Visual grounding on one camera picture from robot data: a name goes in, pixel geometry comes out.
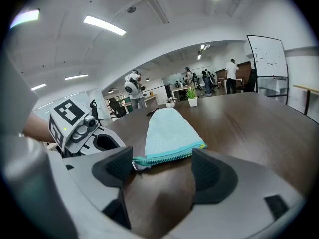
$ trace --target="whiteboard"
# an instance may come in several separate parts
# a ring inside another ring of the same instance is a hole
[[[287,77],[287,65],[281,40],[247,35],[256,62],[258,77]]]

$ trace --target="window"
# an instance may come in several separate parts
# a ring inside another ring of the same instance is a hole
[[[111,97],[111,98],[114,98],[116,101],[119,102],[120,106],[122,106],[123,104],[125,104],[125,100],[124,100],[124,95],[119,95],[117,97]],[[112,110],[112,108],[110,107],[110,102],[109,102],[110,98],[108,99],[105,99],[105,104],[106,104],[106,107],[108,108],[108,111],[110,113],[110,115],[115,115],[115,111]]]

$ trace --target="whiteboard stand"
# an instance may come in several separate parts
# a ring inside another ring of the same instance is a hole
[[[254,66],[257,76],[256,92],[258,93],[259,89],[259,93],[271,98],[286,96],[287,104],[289,94],[289,76],[281,40],[258,35],[247,35],[247,39],[254,57]],[[263,85],[262,79],[269,79],[268,82],[276,80],[273,81],[275,86],[270,88],[261,87]],[[287,91],[284,94],[280,91],[280,89],[282,89],[280,88],[280,85],[282,87],[282,84],[279,83],[279,79],[287,82],[286,87],[284,88],[287,89]]]

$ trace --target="green plant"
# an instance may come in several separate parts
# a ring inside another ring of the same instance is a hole
[[[187,95],[187,97],[188,97],[189,99],[194,99],[194,98],[196,98],[195,90],[192,89],[192,88],[188,88],[188,89],[187,89],[186,95]]]

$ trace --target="human arm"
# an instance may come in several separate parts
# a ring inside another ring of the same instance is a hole
[[[26,122],[23,134],[37,141],[55,142],[49,132],[48,123],[39,118],[33,112],[30,114]]]

